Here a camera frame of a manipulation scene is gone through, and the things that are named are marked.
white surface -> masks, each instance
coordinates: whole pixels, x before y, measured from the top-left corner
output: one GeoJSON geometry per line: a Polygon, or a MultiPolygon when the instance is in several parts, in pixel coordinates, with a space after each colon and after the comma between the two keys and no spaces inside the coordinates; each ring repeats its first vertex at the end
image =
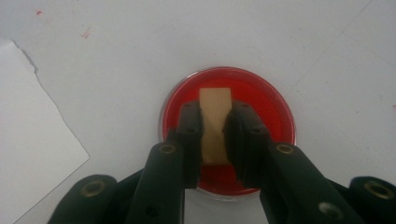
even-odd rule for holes
{"type": "MultiPolygon", "coordinates": [[[[383,0],[2,1],[0,35],[35,61],[91,156],[18,223],[47,221],[86,175],[121,180],[140,169],[158,142],[167,93],[215,65],[247,69],[279,89],[298,146],[329,178],[396,184],[394,8],[383,0]]],[[[186,223],[263,219],[258,199],[221,203],[187,192],[186,223]]]]}
{"type": "Polygon", "coordinates": [[[13,42],[0,38],[0,220],[13,223],[88,154],[13,42]]]}

red plate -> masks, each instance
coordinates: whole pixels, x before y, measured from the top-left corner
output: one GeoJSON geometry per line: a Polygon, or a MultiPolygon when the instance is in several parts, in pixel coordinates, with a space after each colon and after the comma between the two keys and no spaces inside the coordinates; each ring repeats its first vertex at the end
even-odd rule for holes
{"type": "MultiPolygon", "coordinates": [[[[215,67],[195,73],[175,87],[163,111],[163,139],[166,139],[169,129],[177,127],[179,109],[184,103],[199,100],[201,88],[221,87],[230,88],[234,100],[253,106],[274,141],[294,144],[293,117],[280,93],[263,78],[233,67],[215,67]]],[[[236,181],[231,165],[203,166],[198,187],[210,193],[227,196],[258,191],[243,188],[236,181]]]]}

wooden block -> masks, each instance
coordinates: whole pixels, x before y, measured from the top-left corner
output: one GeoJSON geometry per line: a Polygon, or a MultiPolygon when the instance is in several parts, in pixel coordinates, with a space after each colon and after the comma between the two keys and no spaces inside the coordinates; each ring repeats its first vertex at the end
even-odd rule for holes
{"type": "Polygon", "coordinates": [[[199,102],[204,120],[202,157],[204,164],[228,164],[222,129],[232,108],[229,88],[203,88],[199,102]]]}

red dish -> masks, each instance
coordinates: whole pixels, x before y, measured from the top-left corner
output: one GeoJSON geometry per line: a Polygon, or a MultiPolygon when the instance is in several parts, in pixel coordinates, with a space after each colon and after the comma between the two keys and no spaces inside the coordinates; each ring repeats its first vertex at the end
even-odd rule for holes
{"type": "MultiPolygon", "coordinates": [[[[262,77],[233,67],[215,67],[197,72],[182,80],[171,92],[163,111],[163,139],[177,127],[180,107],[199,100],[201,88],[230,88],[233,100],[243,101],[256,110],[276,142],[295,143],[294,121],[280,93],[262,77]]],[[[198,187],[213,194],[247,195],[258,189],[245,189],[236,181],[231,165],[202,166],[198,187]]]]}

red spot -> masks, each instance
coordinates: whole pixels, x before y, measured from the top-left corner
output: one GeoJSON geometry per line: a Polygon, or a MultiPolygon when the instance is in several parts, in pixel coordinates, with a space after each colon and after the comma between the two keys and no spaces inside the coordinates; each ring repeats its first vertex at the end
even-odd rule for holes
{"type": "Polygon", "coordinates": [[[86,39],[86,38],[88,38],[90,33],[91,33],[91,26],[88,27],[88,29],[84,33],[82,33],[82,35],[80,35],[80,36],[86,39]]]}

